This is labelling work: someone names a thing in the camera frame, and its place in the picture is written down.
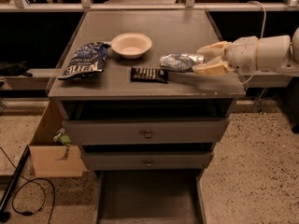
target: robotic arm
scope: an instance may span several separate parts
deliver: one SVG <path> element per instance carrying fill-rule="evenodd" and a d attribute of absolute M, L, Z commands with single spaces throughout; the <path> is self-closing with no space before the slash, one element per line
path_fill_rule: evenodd
<path fill-rule="evenodd" d="M 241 37 L 232 42 L 219 42 L 197 50 L 210 59 L 192 69 L 198 75 L 253 75 L 257 70 L 270 70 L 281 75 L 299 77 L 299 28 L 288 35 L 257 38 Z"/>

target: drawer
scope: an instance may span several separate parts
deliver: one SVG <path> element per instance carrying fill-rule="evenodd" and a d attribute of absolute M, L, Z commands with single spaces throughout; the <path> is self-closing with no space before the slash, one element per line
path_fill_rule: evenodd
<path fill-rule="evenodd" d="M 219 142 L 228 119 L 183 121 L 65 120 L 63 126 L 79 145 Z"/>
<path fill-rule="evenodd" d="M 93 153 L 81 156 L 89 170 L 203 169 L 213 152 Z"/>

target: brown box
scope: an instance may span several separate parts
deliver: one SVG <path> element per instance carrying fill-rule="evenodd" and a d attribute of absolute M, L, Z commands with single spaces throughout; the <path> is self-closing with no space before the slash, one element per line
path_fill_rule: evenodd
<path fill-rule="evenodd" d="M 53 136 L 62 128 L 63 118 L 54 102 L 49 102 L 29 146 L 37 177 L 82 176 L 84 165 L 77 146 L 55 146 Z"/>

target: desk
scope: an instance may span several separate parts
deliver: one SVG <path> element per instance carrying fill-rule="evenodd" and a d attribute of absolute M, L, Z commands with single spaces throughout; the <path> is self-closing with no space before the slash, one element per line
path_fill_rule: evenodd
<path fill-rule="evenodd" d="M 148 169 L 193 169 L 201 174 L 229 124 L 235 101 L 245 96 L 238 76 L 170 73 L 168 84 L 158 84 L 132 83 L 129 74 L 132 66 L 159 67 L 162 55 L 195 53 L 217 42 L 205 11 L 87 12 L 60 73 L 77 48 L 128 32 L 151 38 L 153 46 L 142 58 L 125 60 L 110 49 L 102 74 L 67 82 L 55 79 L 49 98 L 59 107 L 63 126 L 96 175 Z"/>

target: drawer knob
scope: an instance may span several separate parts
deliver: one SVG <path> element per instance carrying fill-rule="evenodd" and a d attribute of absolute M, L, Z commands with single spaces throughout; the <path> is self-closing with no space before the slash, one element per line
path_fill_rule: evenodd
<path fill-rule="evenodd" d="M 145 131 L 145 132 L 144 132 L 144 137 L 145 137 L 146 139 L 151 139 L 151 138 L 152 138 L 152 133 L 151 133 L 150 131 Z"/>
<path fill-rule="evenodd" d="M 152 161 L 142 161 L 142 162 L 146 164 L 146 167 L 147 167 L 147 168 L 151 168 L 151 166 L 152 166 Z"/>

